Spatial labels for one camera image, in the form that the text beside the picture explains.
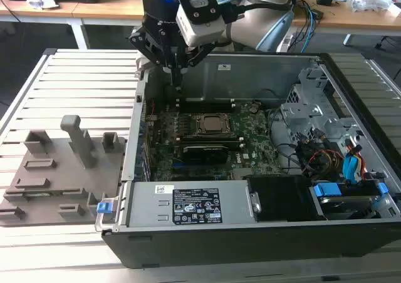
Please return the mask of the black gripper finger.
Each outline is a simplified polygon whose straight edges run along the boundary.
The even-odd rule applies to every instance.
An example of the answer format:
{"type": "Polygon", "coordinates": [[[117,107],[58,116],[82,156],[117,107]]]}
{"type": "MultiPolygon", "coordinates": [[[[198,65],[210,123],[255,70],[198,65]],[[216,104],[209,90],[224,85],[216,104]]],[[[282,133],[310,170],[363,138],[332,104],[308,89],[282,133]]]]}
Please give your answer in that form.
{"type": "Polygon", "coordinates": [[[160,29],[157,35],[160,37],[159,43],[146,32],[145,28],[139,28],[130,35],[128,40],[145,58],[168,73],[171,85],[177,88],[177,62],[169,37],[164,29],[160,29]]]}
{"type": "Polygon", "coordinates": [[[177,48],[177,91],[182,89],[182,77],[187,69],[198,65],[216,47],[216,43],[205,44],[190,49],[179,46],[177,48]]]}

